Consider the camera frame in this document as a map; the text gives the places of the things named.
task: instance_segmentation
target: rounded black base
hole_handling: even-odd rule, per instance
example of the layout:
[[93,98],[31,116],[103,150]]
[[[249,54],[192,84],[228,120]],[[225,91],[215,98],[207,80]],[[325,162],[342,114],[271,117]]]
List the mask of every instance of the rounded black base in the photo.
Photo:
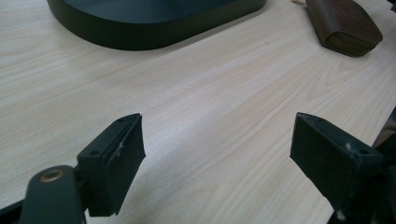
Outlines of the rounded black base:
[[266,0],[48,0],[56,19],[94,44],[163,48],[259,10]]

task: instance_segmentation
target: black plastic part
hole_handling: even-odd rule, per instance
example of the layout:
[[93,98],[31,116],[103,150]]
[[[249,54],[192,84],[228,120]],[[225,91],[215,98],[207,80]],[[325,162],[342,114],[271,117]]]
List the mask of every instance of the black plastic part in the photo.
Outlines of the black plastic part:
[[259,10],[266,0],[48,0],[56,19],[94,44],[158,49]]
[[396,164],[396,133],[391,135],[385,142],[379,145],[376,150],[384,155],[383,167]]
[[373,213],[363,213],[360,216],[348,217],[346,219],[340,219],[337,213],[332,213],[330,220],[327,224],[371,224]]
[[372,198],[362,196],[381,168],[379,152],[325,119],[298,113],[290,156],[339,217],[359,219],[367,211]]
[[387,170],[386,192],[393,223],[396,223],[396,165],[390,166]]
[[78,171],[88,181],[91,217],[118,213],[142,160],[142,117],[134,114],[114,121],[78,154]]
[[72,167],[54,166],[30,180],[19,223],[85,223]]
[[21,217],[23,201],[11,204],[0,210],[0,223],[17,224]]

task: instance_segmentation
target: black clamp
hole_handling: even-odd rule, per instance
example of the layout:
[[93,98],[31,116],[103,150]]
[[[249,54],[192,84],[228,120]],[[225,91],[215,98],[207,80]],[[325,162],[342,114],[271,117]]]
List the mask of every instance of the black clamp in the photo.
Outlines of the black clamp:
[[328,223],[396,222],[396,134],[375,150],[325,119],[298,113],[290,156],[332,205]]
[[25,199],[0,210],[0,223],[81,224],[87,208],[91,217],[117,214],[145,157],[142,117],[117,119],[78,154],[78,166],[35,175]]

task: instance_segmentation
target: table surface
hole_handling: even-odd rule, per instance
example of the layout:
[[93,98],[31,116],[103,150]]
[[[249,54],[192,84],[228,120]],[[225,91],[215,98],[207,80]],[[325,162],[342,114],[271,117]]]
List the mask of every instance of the table surface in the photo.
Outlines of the table surface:
[[361,58],[323,48],[289,0],[135,52],[73,35],[44,0],[2,0],[0,206],[141,113],[147,157],[120,214],[89,223],[326,223],[330,205],[289,157],[296,113],[371,145],[396,106],[396,14],[358,3],[384,36]]

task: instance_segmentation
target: wooden table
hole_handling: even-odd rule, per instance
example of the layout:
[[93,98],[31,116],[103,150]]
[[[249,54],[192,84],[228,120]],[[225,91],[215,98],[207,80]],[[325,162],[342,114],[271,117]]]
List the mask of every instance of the wooden table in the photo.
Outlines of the wooden table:
[[120,214],[89,223],[326,223],[330,205],[289,158],[296,112],[371,145],[396,106],[396,14],[358,2],[384,36],[362,58],[323,48],[288,0],[136,52],[80,39],[44,0],[1,1],[0,206],[141,113],[147,157]]

